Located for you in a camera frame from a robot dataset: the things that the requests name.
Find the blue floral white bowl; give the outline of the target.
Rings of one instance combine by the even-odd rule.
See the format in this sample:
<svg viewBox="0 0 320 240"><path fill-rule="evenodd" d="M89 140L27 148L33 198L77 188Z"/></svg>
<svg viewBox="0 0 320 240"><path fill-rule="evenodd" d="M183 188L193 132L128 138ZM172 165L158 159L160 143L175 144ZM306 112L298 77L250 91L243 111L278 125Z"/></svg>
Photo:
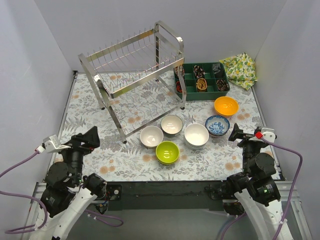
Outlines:
<svg viewBox="0 0 320 240"><path fill-rule="evenodd" d="M205 127L213 136L223 136L230 129L230 122L221 115L212 115L205 121Z"/></svg>

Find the beige floral bowl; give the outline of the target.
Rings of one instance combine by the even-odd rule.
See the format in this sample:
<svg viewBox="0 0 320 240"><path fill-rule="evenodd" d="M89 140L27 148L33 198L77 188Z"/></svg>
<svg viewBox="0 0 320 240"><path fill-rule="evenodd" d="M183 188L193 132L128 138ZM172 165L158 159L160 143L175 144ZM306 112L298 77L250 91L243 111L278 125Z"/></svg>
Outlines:
<svg viewBox="0 0 320 240"><path fill-rule="evenodd" d="M140 133L140 141L147 148L156 148L164 138L163 131L157 126L146 126Z"/></svg>

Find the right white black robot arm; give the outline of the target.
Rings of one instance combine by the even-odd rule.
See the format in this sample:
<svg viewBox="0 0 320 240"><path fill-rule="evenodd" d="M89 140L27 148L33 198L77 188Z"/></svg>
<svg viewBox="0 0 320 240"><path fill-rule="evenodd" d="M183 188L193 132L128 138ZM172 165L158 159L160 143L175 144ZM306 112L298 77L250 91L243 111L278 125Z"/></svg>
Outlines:
<svg viewBox="0 0 320 240"><path fill-rule="evenodd" d="M272 128L257 127L250 134L237 124L228 138L231 142L240 140L242 172L227 178L226 192L230 198L240 202L260 240L293 239L287 221L282 220L281 195L272 177L277 172L275 159L261 152L276 138Z"/></svg>

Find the lime green bowl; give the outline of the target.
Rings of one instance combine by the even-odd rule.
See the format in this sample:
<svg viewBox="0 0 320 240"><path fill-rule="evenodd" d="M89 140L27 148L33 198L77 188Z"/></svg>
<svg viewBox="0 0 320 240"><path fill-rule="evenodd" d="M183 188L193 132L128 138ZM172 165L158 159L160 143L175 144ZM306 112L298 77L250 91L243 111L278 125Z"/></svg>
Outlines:
<svg viewBox="0 0 320 240"><path fill-rule="evenodd" d="M174 142L163 141L156 147L155 154L158 160L168 163L178 160L180 150Z"/></svg>
<svg viewBox="0 0 320 240"><path fill-rule="evenodd" d="M172 165L172 164L175 164L176 161L173 161L173 162L164 162L164 161L161 161L161 160L158 160L159 163L163 164L163 165Z"/></svg>

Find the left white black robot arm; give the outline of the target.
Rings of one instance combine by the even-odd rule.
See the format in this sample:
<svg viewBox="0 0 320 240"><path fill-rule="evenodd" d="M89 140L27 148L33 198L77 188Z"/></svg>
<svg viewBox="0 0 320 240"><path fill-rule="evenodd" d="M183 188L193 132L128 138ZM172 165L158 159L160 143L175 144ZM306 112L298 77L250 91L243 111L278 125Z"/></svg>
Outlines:
<svg viewBox="0 0 320 240"><path fill-rule="evenodd" d="M31 240L65 240L76 221L94 200L107 193L107 182L99 175L83 175L84 156L100 147L97 126L86 133L73 135L61 143L56 135L43 140L48 153L62 155L62 161L50 166L45 176L46 184L40 201L36 230Z"/></svg>

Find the teal blue bowl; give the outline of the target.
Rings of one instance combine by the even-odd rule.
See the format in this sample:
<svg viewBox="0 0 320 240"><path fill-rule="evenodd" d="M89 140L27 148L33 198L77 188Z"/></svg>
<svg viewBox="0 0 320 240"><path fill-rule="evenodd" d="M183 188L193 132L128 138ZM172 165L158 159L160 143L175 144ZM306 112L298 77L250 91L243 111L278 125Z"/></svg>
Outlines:
<svg viewBox="0 0 320 240"><path fill-rule="evenodd" d="M161 120L160 126L167 137L175 137L182 131L183 122L176 115L167 115Z"/></svg>

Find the yellow ribbed bowl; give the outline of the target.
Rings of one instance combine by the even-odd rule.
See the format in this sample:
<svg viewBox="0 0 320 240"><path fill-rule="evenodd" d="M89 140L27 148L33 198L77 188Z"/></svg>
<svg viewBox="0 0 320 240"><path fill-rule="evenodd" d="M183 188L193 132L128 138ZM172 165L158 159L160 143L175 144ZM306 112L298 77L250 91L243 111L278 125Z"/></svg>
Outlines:
<svg viewBox="0 0 320 240"><path fill-rule="evenodd" d="M221 96L214 101L214 110L221 116L231 117L238 112L239 105L232 97Z"/></svg>

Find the white ribbed bowl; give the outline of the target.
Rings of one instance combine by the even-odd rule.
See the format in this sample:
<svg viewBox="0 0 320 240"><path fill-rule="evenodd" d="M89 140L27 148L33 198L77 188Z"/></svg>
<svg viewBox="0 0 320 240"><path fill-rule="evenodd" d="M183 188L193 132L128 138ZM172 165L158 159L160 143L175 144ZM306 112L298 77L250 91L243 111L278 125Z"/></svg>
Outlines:
<svg viewBox="0 0 320 240"><path fill-rule="evenodd" d="M209 140L209 132L205 126L192 123L184 130L185 141L192 147L198 148L204 146Z"/></svg>
<svg viewBox="0 0 320 240"><path fill-rule="evenodd" d="M188 143L186 143L186 146L192 150L201 150L205 147L205 145L201 145L201 146L193 146L193 145L189 145Z"/></svg>

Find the white ribbed bowl front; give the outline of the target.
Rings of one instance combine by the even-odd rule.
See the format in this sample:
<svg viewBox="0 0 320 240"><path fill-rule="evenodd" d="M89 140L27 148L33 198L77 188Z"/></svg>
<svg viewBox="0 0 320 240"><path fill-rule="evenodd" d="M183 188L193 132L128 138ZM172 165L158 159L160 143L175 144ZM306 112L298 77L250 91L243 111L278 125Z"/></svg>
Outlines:
<svg viewBox="0 0 320 240"><path fill-rule="evenodd" d="M205 126L192 123L184 130L185 141L192 147L198 148L204 146L209 140L209 132Z"/></svg>

